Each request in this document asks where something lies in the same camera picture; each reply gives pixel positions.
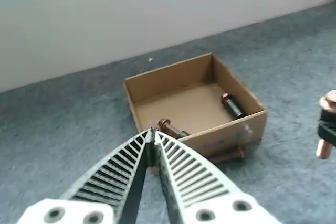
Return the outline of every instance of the white wall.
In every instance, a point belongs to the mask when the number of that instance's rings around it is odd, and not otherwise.
[[[331,0],[0,0],[0,92]]]

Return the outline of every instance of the bolt head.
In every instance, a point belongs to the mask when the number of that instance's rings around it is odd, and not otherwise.
[[[159,120],[159,122],[157,124],[159,125],[159,128],[161,130],[162,128],[164,128],[165,124],[170,124],[170,120],[163,118],[163,119]]]
[[[329,103],[331,106],[336,105],[336,90],[331,90],[325,95],[325,100]]]

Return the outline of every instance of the cardboard box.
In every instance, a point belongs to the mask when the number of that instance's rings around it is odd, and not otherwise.
[[[263,136],[267,111],[213,54],[127,78],[124,84],[139,132],[170,119],[191,134],[181,141],[204,156]],[[223,93],[234,95],[248,116],[233,121],[221,104]],[[242,137],[246,123],[250,137]]]

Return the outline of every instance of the floor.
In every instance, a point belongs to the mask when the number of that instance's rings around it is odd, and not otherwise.
[[[315,150],[318,100],[336,88],[335,13],[332,3],[0,94],[0,222],[59,197],[137,132],[124,78],[211,51],[269,110],[263,141],[227,175],[283,223],[334,224],[336,159]],[[148,173],[137,223],[168,222]]]

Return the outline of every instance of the black cylinder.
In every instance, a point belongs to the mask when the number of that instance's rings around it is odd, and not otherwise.
[[[240,104],[233,95],[223,94],[222,104],[234,120],[243,118],[247,115],[242,106],[240,106]]]

